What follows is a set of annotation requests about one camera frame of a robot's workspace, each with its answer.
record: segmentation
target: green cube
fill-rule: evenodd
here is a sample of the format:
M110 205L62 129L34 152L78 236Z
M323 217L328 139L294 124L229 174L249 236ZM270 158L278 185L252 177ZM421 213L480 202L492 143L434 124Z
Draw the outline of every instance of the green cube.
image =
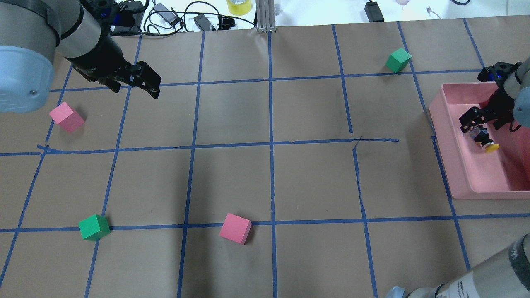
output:
M90 241L96 241L110 233L107 219L97 214L80 221L79 230L81 231L81 237Z
M407 63L410 61L412 56L407 53L403 48L399 48L397 51L390 54L386 65L390 68L391 71L397 73L407 66Z

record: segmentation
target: pink bin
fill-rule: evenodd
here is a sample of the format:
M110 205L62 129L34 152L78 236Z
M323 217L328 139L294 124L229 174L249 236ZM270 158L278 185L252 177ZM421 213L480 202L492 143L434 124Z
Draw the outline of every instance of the pink bin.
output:
M460 131L459 117L472 106L487 102L495 83L443 84L429 106L441 158L455 199L530 199L530 129L509 132L509 125L490 137L500 145L484 152Z

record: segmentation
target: blue tape line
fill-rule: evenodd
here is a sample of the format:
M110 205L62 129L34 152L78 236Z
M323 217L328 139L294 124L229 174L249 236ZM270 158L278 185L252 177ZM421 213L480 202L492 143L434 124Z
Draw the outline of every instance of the blue tape line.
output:
M199 227L220 227L223 223L202 223L202 224L188 224L188 228L199 228Z
M140 47L142 46L142 37L140 36L138 38L138 44L136 46L136 54L134 63L138 61L138 55L140 53ZM105 213L107 211L107 203L109 201L109 194L110 194L110 187L112 185L112 178L114 177L114 169L116 168L116 161L118 160L118 149L120 147L120 141L121 141L121 132L123 131L123 123L125 123L125 116L127 114L127 107L129 105L129 98L131 94L131 87L129 86L127 88L127 96L125 97L125 104L123 105L123 113L121 115L121 121L120 121L120 128L118 130L118 137L116 138L116 147L114 148L114 158L112 159L112 167L110 169L109 173L109 181L107 183L107 189L105 191L105 198L103 200L103 207L101 208L101 216L105 216ZM92 262L90 263L90 270L89 270L89 277L86 281L86 289L85 289L85 298L88 298L90 293L90 286L92 284L92 275L94 274L94 266L96 263L96 258L98 257L98 247L99 247L99 240L96 241L96 244L94 246L94 253L92 254Z
M184 227L183 224L154 224L154 225L117 225L111 226L111 231L129 231L129 230L158 230L158 229L179 229Z
M431 138L431 140L432 146L434 147L434 151L436 153L436 160L438 161L438 166L440 167L441 178L444 181L445 192L447 194L449 207L451 208L451 214L453 215L452 218L455 223L456 234L458 235L458 241L460 242L460 249L462 250L462 256L464 257L465 267L467 270L470 270L471 266L469 264L469 258L467 257L467 250L465 248L464 238L462 237L462 231L460 230L460 223L458 222L458 217L456 216L455 206L453 205L453 198L451 196L451 190L449 189L449 183L447 182L447 177L445 176L444 165L441 162L440 152L438 150L438 146L436 145L435 139Z
M224 147L247 147L247 146L268 146L268 142L258 143L234 143L234 144L212 144L212 145L196 145L195 148L224 148Z
M355 164L355 176L357 178L357 190L359 192L359 203L361 206L361 215L363 216L364 231L365 231L365 240L366 240L366 252L368 254L368 266L370 268L370 278L372 280L372 291L374 292L374 297L377 295L377 284L375 280L375 271L374 271L374 261L372 258L372 245L370 243L370 234L368 231L368 220L366 218L366 210L363 203L363 196L361 194L361 184L359 180L359 161L357 160L357 149L352 150L354 155L354 164Z
M266 82L266 78L253 78L248 80L230 80L230 81L209 81L201 82L201 85L211 85L211 84L233 84L233 83L254 83L254 82Z
M274 201L274 130L272 109L272 35L267 33L267 51L269 58L269 141L270 141L270 221L272 243L272 297L278 298L278 273L276 261L276 204Z
M474 215L457 215L459 220L481 220L484 218L521 218L530 217L530 213L508 213L508 214L474 214Z
M446 221L453 220L452 216L414 216L414 217L382 217L367 218L369 223L384 222L422 222L422 221Z
M480 69L458 69L458 70L447 70L447 71L421 71L416 74L443 74L443 73L469 73L479 72ZM362 77L362 76L387 76L387 75L411 75L412 72L399 72L399 73L367 73L367 74L344 74L344 77ZM293 77L272 77L272 78L254 78L248 80L227 80L227 81L206 81L201 82L202 85L209 84L232 84L232 83L251 83L251 82L266 82L266 81L299 81L299 80L318 80L324 78L340 78L341 75L321 75L321 76L293 76ZM197 82L183 82L183 83L162 83L160 87L167 86L188 86L197 85ZM50 92L74 92L74 91L93 91L93 90L106 90L107 87L85 87L85 88L70 88L70 89L53 89Z
M26 200L24 201L24 206L22 207L22 213L20 214L20 217L19 217L19 223L16 226L16 231L15 231L15 234L13 235L13 241L11 241L11 246L9 247L9 252L7 253L7 257L4 263L4 268L2 269L2 275L0 275L0 287L2 287L2 283L4 282L5 273L7 271L7 267L9 266L9 260L11 259L11 255L13 254L15 242L19 236L19 230L22 227L22 222L24 221L24 216L26 214L26 210L28 209L28 204L30 202L31 193L33 192L33 187L35 186L35 181L37 180L37 176L39 175L40 168L42 166L45 156L46 156L46 151L44 151L44 153L41 154L39 164L37 165L37 169L35 170L35 175L33 176L33 180L31 180L30 189L28 190L28 195L26 196Z
M475 40L473 39L473 35L471 34L471 30L469 30L469 25L467 24L467 20L463 17L462 21L464 22L467 35L469 35L469 39L471 39L471 43L473 44L473 48L475 49L476 56L478 57L480 61L480 65L484 67L484 61L482 61L482 56L480 56L479 48L476 46Z
M193 178L193 163L195 161L195 144L197 142L197 124L199 119L199 99L200 99L200 86L202 77L202 60L204 58L204 40L205 32L202 32L201 46L200 46L200 58L199 58L199 75L197 77L197 97L195 99L195 119L193 121L193 138L191 143L191 156L190 156L190 170L188 173L188 191L186 194L186 207L184 212L184 228L182 231L182 246L180 249L180 266L179 266L179 280L177 286L177 298L182 296L182 280L184 278L184 258L186 256L186 242L188 238L188 221L190 217L190 201L191 201L191 186Z
M66 90L66 84L68 84L68 80L70 79L70 74L71 73L72 73L72 64L70 64L70 68L68 69L68 73L66 74L65 82L63 84L63 88L60 90L61 94L59 95L59 100L57 101L57 104L55 105L56 107L58 107L61 104L61 102L63 101L63 96L65 95L65 90ZM51 123L50 123L50 127L48 128L48 133L46 135L45 142L50 140L51 130L54 127L54 123L55 123L55 121L52 119Z
M7 152L7 153L0 153L0 156L20 156L20 155L40 155L40 154L41 154L40 152Z
M480 220L480 219L495 219L495 218L525 218L530 217L530 213L506 213L506 214L470 214L457 215L459 220ZM416 222L416 221L446 221L453 220L452 215L446 216L414 216L414 217L374 217L366 218L368 223L381 222ZM327 220L282 220L275 221L274 225L299 225L299 224L336 224L336 223L362 223L365 220L362 218L331 218ZM254 221L252 225L272 225L272 221ZM201 227L220 227L223 223L197 223L188 224L188 228ZM155 225L122 225L111 226L111 230L157 230L157 229L181 229L184 224L155 224ZM26 228L12 228L0 229L0 233L13 233L19 231L24 232L52 232L52 231L79 231L79 227L26 227Z
M322 143L349 143L349 142L394 142L398 143L399 139L395 138L343 138L343 139L315 139L307 141L278 141L274 142L275 145L294 145L294 144L322 144Z
M340 75L317 75L317 76L293 76L293 77L271 77L270 81L300 81L319 80L323 78L340 78Z
M123 130L123 123L125 122L125 115L127 114L127 107L129 105L129 97L131 94L131 88L127 88L127 96L125 98L125 104L123 106L123 113L121 115L120 128L118 130L118 138L116 140L116 148L114 151L114 157L112 158L112 166L109 173L109 181L107 182L107 189L105 190L105 198L103 200L103 207L101 208L101 216L105 216L107 212L107 203L109 202L110 189L112 186L112 179L114 178L114 170L116 169L116 162L118 161L118 153L121 141L121 132Z
M456 69L454 71L423 71L416 74L479 73L481 69Z
M345 138L345 139L314 139L301 141L277 141L274 145L296 145L296 144L322 144L322 143L348 143L348 142L394 142L398 143L396 138ZM270 146L270 142L256 142L256 143L232 143L232 144L208 144L196 145L195 148L225 148L225 147L248 147L248 146ZM112 153L112 152L131 152L131 151L149 151L149 150L178 150L191 149L191 145L185 146L161 146L161 147L130 147L116 149L100 149L100 150L59 150L49 148L47 146L37 145L37 148L46 150L46 154L98 154L98 153ZM0 156L11 155L40 155L40 152L10 152L0 153Z
M405 48L405 51L409 51L409 48L407 46L407 41L405 40L405 35L403 34L403 29L401 29L401 23L399 21L396 22L397 29L399 30L399 34L401 36L401 41L403 42L403 47ZM416 72L414 70L414 63L412 60L409 61L410 64L410 70L412 71L412 78L414 79L414 85L416 86L416 91L418 92L418 97L420 98L421 106L423 107L423 112L425 113L425 117L427 117L427 121L429 121L429 125L431 126L432 133L434 134L434 125L432 125L432 122L429 118L427 107L425 106L425 101L423 100L423 95L421 94L420 84L418 83L418 77L416 76Z
M107 90L108 87L86 87L86 88L70 88L65 89L65 92L72 92L72 91L93 91L93 90Z
M276 221L277 225L292 225L292 224L336 224L336 223L362 223L362 218L337 218L329 220L286 220Z
M119 148L118 151L128 152L128 151L174 150L174 149L191 149L191 146L131 147L131 148Z
M42 145L37 145L37 148L46 150L46 154L93 154L93 153L110 153L116 151L115 149L102 149L102 150L58 150L49 148Z
M90 286L92 284L92 276L94 275L94 266L96 265L96 257L98 256L99 240L96 240L94 245L94 252L92 253L92 261L90 262L89 278L86 281L84 298L89 298Z
M375 73L375 74L349 74L344 77L361 77L361 76L385 76L385 75L403 75L412 74L412 72L400 72L400 73Z
M331 24L331 30L333 31L333 38L335 40L335 47L337 49L337 57L339 58L339 69L340 69L340 80L342 82L342 95L344 96L344 105L346 106L346 118L348 121L348 129L353 134L354 131L351 127L351 116L350 116L350 105L348 104L348 93L346 92L346 81L344 80L344 68L342 67L342 58L340 56L339 39L337 38L337 31L335 30L335 24Z
M163 84L160 84L160 87L166 87L166 86L188 86L188 85L197 85L197 82L188 82L188 83L163 83Z

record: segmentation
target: foam block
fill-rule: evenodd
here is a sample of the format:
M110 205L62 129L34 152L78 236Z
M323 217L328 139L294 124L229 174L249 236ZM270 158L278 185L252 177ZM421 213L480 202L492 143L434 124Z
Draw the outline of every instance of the foam block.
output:
M73 132L83 123L85 123L85 120L81 118L79 113L72 109L66 102L58 105L51 112L49 112L49 114L55 123L69 133Z
M388 60L386 61L386 66L390 68L391 71L397 73L400 72L407 66L407 63L409 63L410 58L412 56L407 53L403 48L399 48L390 56L388 57Z
M81 231L81 237L90 241L96 241L110 233L107 219L97 214L80 221L79 230Z
M249 235L251 226L252 222L249 220L228 213L219 236L245 245L246 237Z

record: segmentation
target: black power brick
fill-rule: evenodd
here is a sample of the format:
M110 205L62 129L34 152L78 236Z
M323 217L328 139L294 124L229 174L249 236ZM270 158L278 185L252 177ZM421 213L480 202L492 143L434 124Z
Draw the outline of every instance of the black power brick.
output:
M372 2L372 0L370 0L370 2L366 3L365 12L368 16L368 20L370 21L370 23L385 21L385 18L383 17L383 14L381 13L377 2Z
M201 29L201 31L215 31L214 25L208 20L204 14L199 14L194 17L195 25Z
M154 11L159 12L158 15L171 26L174 26L180 21L180 18L172 12L168 12L169 10L162 3L156 4L153 6L153 9Z

